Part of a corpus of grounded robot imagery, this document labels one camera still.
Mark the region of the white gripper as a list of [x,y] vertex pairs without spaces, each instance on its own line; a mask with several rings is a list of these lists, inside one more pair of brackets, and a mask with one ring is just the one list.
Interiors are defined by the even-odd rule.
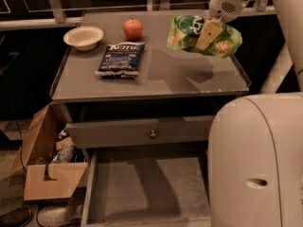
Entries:
[[209,15],[212,18],[206,20],[195,48],[205,51],[223,31],[223,22],[235,20],[248,4],[248,0],[210,0]]

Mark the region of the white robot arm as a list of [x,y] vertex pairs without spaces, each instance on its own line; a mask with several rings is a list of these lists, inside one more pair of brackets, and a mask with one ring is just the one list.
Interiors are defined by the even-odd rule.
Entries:
[[[235,20],[249,0],[210,0]],[[303,0],[273,0],[296,77],[303,79]],[[303,227],[303,91],[225,104],[208,138],[211,227]]]

